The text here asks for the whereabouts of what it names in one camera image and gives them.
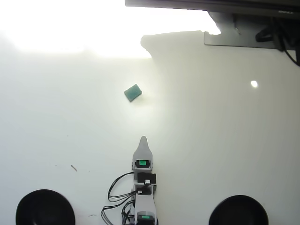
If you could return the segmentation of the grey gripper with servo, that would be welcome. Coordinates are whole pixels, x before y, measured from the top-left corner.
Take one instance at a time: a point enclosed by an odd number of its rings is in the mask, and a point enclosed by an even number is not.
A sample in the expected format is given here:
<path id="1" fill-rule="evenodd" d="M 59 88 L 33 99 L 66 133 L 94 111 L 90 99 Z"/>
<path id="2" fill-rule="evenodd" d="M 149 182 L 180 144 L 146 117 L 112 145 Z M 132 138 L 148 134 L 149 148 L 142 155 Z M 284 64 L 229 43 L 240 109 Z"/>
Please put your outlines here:
<path id="1" fill-rule="evenodd" d="M 146 136 L 142 136 L 136 152 L 133 155 L 133 172 L 152 173 L 153 158 Z"/>

